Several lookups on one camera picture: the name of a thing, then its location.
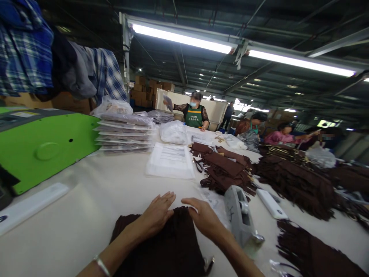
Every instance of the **ceiling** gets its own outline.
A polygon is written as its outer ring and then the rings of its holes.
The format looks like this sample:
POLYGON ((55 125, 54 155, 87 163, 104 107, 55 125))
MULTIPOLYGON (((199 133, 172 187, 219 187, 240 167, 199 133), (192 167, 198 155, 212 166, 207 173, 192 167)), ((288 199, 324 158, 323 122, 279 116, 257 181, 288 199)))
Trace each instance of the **ceiling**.
MULTIPOLYGON (((124 62, 119 12, 239 37, 268 45, 313 51, 369 26, 367 0, 39 0, 46 20, 68 39, 114 51, 124 62)), ((130 67, 177 88, 200 89, 218 98, 254 99, 263 108, 293 108, 364 123, 369 82, 236 54, 225 55, 135 34, 130 67)), ((322 55, 369 70, 369 36, 322 55)))

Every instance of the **right hand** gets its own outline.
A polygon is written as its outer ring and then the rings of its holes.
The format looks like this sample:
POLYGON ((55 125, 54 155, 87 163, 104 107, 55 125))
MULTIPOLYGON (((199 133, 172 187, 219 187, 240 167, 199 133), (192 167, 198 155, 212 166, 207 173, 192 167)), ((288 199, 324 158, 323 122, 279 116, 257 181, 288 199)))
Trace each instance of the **right hand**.
POLYGON ((224 232, 227 232, 227 229, 220 222, 208 202, 196 198, 183 198, 181 201, 183 204, 188 204, 196 208, 197 212, 193 207, 189 207, 189 215, 192 217, 197 229, 207 238, 214 242, 224 232))

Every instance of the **label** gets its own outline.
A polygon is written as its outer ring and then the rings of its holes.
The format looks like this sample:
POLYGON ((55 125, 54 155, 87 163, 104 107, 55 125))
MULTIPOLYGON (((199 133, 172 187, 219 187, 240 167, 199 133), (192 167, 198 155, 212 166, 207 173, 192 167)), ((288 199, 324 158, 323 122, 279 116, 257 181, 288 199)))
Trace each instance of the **label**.
POLYGON ((39 113, 17 112, 17 113, 12 113, 11 115, 20 116, 20 117, 31 117, 31 116, 34 116, 34 115, 39 115, 39 113))
POLYGON ((5 107, 7 110, 29 110, 26 107, 5 107))

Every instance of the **woman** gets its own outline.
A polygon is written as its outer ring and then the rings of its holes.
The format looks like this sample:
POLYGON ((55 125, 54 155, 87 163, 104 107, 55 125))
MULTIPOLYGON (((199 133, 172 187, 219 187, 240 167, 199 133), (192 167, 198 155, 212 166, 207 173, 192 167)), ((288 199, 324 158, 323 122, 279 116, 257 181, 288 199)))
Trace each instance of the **woman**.
POLYGON ((205 107, 200 105, 202 97, 201 93, 193 92, 190 104, 173 104, 173 110, 183 112, 187 126, 201 128, 201 131, 205 132, 209 126, 209 119, 205 107))
POLYGON ((264 139, 264 143, 266 144, 279 144, 282 142, 285 143, 293 143, 293 144, 299 144, 303 140, 309 140, 312 136, 311 135, 300 135, 300 136, 293 136, 290 135, 292 131, 292 127, 290 123, 281 123, 278 125, 278 131, 275 131, 273 133, 270 133, 267 135, 264 139))
POLYGON ((240 121, 236 128, 235 136, 242 134, 246 131, 248 131, 250 128, 255 131, 255 133, 258 135, 259 133, 259 127, 258 125, 262 124, 263 122, 268 120, 268 116, 266 113, 263 112, 256 112, 251 119, 243 119, 240 121))

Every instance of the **dark hair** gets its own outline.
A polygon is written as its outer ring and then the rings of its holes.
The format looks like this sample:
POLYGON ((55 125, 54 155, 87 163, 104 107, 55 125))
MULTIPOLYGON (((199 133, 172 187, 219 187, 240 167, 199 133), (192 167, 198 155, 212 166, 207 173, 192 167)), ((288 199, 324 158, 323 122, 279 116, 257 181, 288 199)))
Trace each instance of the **dark hair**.
POLYGON ((197 91, 194 91, 193 93, 191 93, 191 97, 194 98, 196 101, 201 101, 203 95, 197 91))
POLYGON ((281 124, 279 124, 279 125, 278 125, 277 129, 278 129, 278 131, 282 131, 282 130, 284 130, 287 126, 291 126, 291 124, 290 124, 290 123, 288 123, 288 122, 283 122, 283 123, 281 123, 281 124))
POLYGON ((258 119, 261 122, 267 121, 268 120, 268 115, 266 113, 263 112, 256 112, 251 119, 258 119))

